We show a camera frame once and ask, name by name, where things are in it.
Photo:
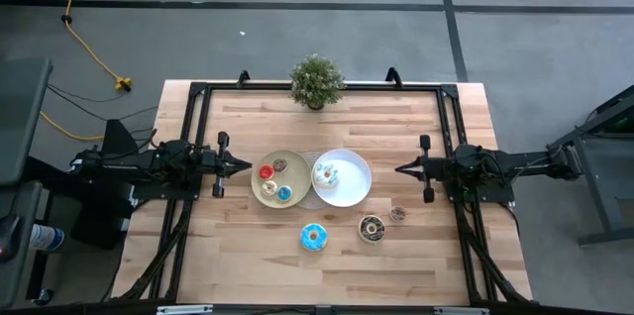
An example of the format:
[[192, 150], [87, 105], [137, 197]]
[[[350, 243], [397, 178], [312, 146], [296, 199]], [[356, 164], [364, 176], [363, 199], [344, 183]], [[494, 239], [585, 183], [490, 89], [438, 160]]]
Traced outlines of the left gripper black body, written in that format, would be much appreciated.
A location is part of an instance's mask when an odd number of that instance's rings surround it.
[[214, 197], [224, 196], [224, 182], [228, 178], [227, 157], [229, 156], [229, 135], [226, 132], [218, 133], [218, 150], [205, 150], [202, 157], [202, 165], [205, 174], [213, 174], [216, 180], [213, 184], [212, 195]]

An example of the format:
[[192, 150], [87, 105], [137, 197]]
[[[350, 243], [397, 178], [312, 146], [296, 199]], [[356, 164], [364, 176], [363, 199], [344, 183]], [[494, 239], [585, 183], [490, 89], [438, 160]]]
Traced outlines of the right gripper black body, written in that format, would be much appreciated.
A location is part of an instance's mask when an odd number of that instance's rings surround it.
[[425, 203], [432, 203], [435, 200], [435, 190], [431, 181], [445, 181], [449, 177], [451, 160], [446, 157], [430, 157], [431, 138], [429, 135], [420, 136], [420, 148], [422, 156], [420, 164], [422, 167], [422, 181], [424, 184], [423, 200]]

